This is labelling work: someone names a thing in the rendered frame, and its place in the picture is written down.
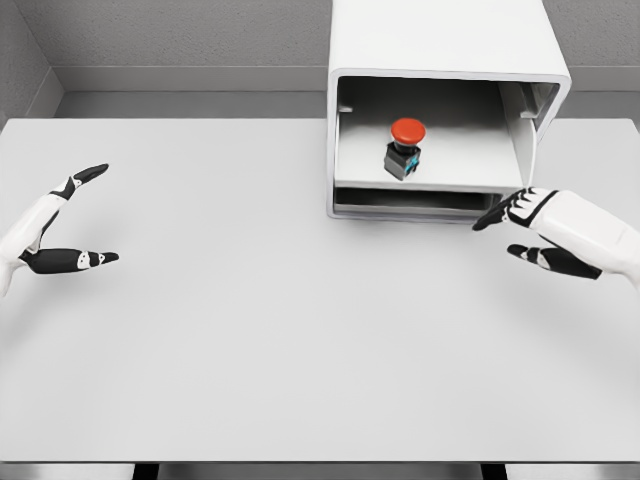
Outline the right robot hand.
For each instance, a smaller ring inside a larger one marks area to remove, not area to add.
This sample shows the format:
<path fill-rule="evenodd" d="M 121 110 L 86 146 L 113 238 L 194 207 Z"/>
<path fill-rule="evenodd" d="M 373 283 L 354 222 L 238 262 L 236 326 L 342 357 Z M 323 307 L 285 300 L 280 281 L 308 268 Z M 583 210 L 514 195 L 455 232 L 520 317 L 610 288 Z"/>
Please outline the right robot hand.
<path fill-rule="evenodd" d="M 509 254 L 538 267 L 596 280 L 603 274 L 625 277 L 640 291 L 640 231 L 569 190 L 529 187 L 507 196 L 473 225 L 481 231 L 510 222 L 551 245 L 512 244 Z"/>

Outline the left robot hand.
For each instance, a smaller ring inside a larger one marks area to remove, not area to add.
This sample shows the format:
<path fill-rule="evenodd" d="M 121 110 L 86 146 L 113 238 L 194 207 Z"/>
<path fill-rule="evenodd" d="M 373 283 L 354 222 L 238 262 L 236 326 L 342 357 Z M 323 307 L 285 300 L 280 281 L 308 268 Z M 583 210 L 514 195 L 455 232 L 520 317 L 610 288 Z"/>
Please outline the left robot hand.
<path fill-rule="evenodd" d="M 76 191 L 108 168 L 108 164 L 99 164 L 68 176 L 39 197 L 7 230 L 0 239 L 0 299 L 9 291 L 15 271 L 22 267 L 39 275 L 57 275 L 86 271 L 119 259 L 115 252 L 41 247 L 43 236 Z"/>

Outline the white tabletop storage cabinet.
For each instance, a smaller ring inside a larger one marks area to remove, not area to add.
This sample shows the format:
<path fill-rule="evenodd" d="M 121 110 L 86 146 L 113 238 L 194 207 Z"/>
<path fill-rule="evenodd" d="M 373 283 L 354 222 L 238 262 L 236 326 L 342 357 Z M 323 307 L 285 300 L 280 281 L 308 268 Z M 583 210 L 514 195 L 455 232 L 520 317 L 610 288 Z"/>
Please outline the white tabletop storage cabinet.
<path fill-rule="evenodd" d="M 334 218 L 382 220 L 472 222 L 518 190 L 492 194 L 336 186 L 337 85 L 343 77 L 521 82 L 533 91 L 539 142 L 572 86 L 542 0 L 333 0 L 327 210 Z"/>

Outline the white cabinet drawer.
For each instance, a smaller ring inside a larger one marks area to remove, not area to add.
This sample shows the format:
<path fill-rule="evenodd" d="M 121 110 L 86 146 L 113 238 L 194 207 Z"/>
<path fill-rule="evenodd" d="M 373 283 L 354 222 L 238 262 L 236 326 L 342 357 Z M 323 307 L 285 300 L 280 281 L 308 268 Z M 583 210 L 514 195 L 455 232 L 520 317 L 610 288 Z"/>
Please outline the white cabinet drawer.
<path fill-rule="evenodd" d="M 509 193 L 530 184 L 539 136 L 521 82 L 343 77 L 337 85 L 334 183 L 390 190 Z M 398 180 L 383 166 L 391 126 L 426 128 L 419 166 Z"/>

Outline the red button load switch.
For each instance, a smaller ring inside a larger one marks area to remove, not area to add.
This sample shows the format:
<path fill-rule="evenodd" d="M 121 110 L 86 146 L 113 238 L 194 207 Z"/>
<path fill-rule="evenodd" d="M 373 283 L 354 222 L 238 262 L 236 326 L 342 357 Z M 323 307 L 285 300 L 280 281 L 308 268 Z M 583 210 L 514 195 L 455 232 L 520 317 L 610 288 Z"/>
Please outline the red button load switch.
<path fill-rule="evenodd" d="M 387 144 L 384 168 L 394 178 L 404 181 L 419 166 L 421 149 L 418 144 L 426 135 L 425 126 L 414 118 L 400 118 L 390 128 L 392 140 Z"/>

